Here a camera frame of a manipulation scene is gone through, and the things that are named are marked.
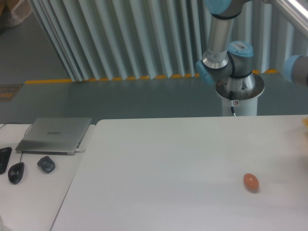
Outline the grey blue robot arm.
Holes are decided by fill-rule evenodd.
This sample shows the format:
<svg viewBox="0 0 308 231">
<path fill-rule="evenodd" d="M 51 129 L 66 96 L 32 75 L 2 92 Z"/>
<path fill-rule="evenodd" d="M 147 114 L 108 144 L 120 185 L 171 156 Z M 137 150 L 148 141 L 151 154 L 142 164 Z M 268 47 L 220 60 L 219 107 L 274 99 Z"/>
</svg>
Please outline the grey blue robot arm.
<svg viewBox="0 0 308 231">
<path fill-rule="evenodd" d="M 266 0 L 278 9 L 283 16 L 305 36 L 308 34 L 308 9 L 297 0 Z M 234 18 L 242 12 L 244 0 L 207 0 L 205 6 L 212 15 L 207 50 L 200 61 L 196 63 L 200 77 L 206 83 L 213 83 L 230 76 L 245 77 L 246 74 L 236 75 L 236 71 L 251 58 L 252 49 L 232 52 L 229 38 Z"/>
</svg>

